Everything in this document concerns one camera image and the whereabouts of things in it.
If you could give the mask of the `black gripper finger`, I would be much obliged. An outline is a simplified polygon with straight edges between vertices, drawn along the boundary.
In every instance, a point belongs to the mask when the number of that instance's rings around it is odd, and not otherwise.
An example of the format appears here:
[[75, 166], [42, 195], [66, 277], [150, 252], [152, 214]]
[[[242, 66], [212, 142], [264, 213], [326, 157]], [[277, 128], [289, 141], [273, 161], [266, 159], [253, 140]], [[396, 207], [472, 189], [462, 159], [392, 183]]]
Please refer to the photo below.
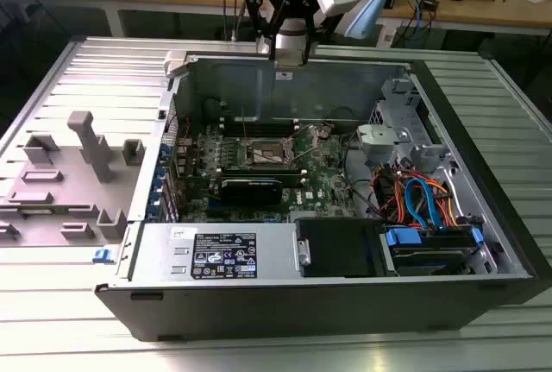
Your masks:
[[305, 45], [302, 52], [302, 64], [306, 65], [311, 54], [311, 47], [313, 44], [319, 41], [328, 40], [334, 33], [339, 21], [342, 19], [341, 15], [337, 16], [323, 16], [322, 23], [318, 26], [315, 24], [316, 7], [312, 0], [304, 0], [302, 3], [304, 12], [305, 23]]
[[276, 58], [276, 37], [285, 20], [285, 6], [287, 0], [267, 0], [273, 6], [273, 13], [268, 21], [260, 12], [266, 0], [245, 0], [248, 15], [259, 37], [268, 43], [269, 60]]

